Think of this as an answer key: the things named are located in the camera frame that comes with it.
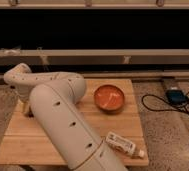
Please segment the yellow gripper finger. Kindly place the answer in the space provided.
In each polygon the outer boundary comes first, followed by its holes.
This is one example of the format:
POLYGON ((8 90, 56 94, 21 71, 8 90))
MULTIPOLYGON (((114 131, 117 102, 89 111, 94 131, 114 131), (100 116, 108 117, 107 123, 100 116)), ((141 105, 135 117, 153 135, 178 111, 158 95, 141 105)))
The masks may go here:
POLYGON ((30 105, 27 102, 27 103, 24 103, 24 105, 23 105, 23 114, 25 116, 29 116, 29 113, 30 113, 30 105))

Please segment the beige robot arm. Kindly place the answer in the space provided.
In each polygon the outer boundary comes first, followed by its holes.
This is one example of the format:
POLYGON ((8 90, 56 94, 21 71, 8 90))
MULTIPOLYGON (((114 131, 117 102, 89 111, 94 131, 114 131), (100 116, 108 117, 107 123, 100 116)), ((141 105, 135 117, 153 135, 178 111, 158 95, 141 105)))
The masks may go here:
POLYGON ((34 73, 20 63, 4 74, 71 171, 127 171, 104 139, 86 122, 76 103, 86 92, 84 77, 73 72, 34 73))

